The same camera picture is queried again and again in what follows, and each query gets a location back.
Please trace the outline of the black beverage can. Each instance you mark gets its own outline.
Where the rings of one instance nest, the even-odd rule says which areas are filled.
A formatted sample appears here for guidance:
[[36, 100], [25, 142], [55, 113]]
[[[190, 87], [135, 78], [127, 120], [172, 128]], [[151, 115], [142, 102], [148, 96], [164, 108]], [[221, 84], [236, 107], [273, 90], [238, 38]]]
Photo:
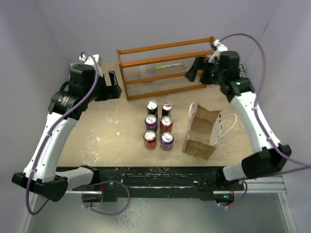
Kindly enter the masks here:
[[149, 100], [146, 104], [147, 114], [158, 117], [158, 104], [155, 100]]

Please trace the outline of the purple soda can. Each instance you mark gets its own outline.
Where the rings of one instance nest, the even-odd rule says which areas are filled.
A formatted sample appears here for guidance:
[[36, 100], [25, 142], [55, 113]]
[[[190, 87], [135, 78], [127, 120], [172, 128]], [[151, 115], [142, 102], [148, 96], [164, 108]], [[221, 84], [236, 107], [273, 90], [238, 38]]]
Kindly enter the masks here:
[[157, 132], [158, 130], [158, 124], [157, 124], [157, 117], [155, 115], [147, 115], [145, 120], [145, 126], [146, 126], [146, 130], [152, 130], [154, 132]]
[[164, 132], [161, 135], [160, 147], [164, 151], [169, 151], [173, 148], [174, 136], [171, 132]]

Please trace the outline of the white can red tab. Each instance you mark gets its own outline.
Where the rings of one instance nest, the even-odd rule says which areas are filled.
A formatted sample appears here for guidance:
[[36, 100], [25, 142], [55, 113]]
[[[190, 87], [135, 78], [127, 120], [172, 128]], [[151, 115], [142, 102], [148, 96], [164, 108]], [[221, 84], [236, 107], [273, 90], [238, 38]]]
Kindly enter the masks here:
[[165, 116], [169, 116], [171, 117], [172, 115], [172, 104], [170, 102], [165, 102], [163, 103], [162, 105], [162, 117], [165, 117]]

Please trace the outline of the red soda can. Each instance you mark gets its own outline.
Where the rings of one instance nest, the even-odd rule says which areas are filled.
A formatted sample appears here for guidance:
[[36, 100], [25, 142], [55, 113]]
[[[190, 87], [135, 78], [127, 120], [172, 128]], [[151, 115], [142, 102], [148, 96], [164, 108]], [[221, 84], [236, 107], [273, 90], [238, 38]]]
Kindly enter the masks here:
[[149, 150], [153, 150], [156, 148], [156, 133], [152, 130], [148, 130], [144, 133], [144, 146]]
[[160, 133], [171, 132], [173, 129], [173, 120], [170, 116], [164, 116], [160, 121]]

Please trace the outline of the brown canvas tote bag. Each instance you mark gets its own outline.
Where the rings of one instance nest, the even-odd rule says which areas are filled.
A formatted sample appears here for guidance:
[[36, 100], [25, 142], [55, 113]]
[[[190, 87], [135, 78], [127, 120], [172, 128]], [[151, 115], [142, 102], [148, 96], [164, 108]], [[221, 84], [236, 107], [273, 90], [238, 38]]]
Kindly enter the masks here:
[[[233, 117], [234, 122], [226, 131], [222, 120]], [[188, 128], [182, 152], [208, 160], [216, 150], [216, 144], [226, 136], [237, 124], [236, 114], [223, 115], [222, 110], [209, 111], [200, 104], [192, 102], [188, 113]]]

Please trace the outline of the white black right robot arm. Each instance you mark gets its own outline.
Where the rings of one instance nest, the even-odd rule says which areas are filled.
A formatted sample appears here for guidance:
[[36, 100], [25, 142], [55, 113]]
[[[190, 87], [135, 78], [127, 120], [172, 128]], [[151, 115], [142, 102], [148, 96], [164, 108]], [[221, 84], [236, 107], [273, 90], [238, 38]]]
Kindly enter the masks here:
[[235, 165], [225, 166], [216, 178], [221, 190], [233, 181], [254, 179], [278, 174], [290, 158], [292, 150], [283, 145], [272, 132], [259, 104], [258, 92], [249, 78], [240, 76], [240, 57], [235, 51], [214, 53], [211, 57], [198, 56], [185, 74], [193, 82], [197, 71], [202, 71], [202, 84], [217, 84], [229, 103], [238, 112], [252, 147], [252, 155]]

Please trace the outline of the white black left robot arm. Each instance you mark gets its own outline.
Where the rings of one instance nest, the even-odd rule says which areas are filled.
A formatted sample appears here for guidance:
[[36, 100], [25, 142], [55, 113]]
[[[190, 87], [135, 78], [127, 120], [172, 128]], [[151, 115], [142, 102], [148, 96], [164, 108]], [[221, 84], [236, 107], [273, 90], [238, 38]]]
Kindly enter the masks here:
[[56, 167], [69, 134], [88, 104], [120, 98], [115, 71], [110, 70], [108, 74], [110, 86], [106, 85], [103, 74], [95, 80], [92, 65], [71, 68], [69, 80], [51, 98], [45, 129], [32, 159], [23, 172], [13, 175], [13, 183], [53, 202], [59, 201], [66, 191], [83, 185], [88, 190], [99, 187], [100, 172], [94, 167], [82, 165], [63, 173], [57, 172]]

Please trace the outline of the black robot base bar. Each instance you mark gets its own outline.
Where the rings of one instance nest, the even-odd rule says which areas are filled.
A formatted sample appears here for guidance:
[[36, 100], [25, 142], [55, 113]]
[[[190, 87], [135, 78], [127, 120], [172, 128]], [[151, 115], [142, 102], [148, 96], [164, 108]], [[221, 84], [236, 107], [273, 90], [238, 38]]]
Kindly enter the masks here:
[[220, 166], [99, 167], [96, 187], [79, 186], [75, 191], [103, 192], [103, 201], [118, 198], [169, 198], [232, 201], [241, 182], [220, 177]]

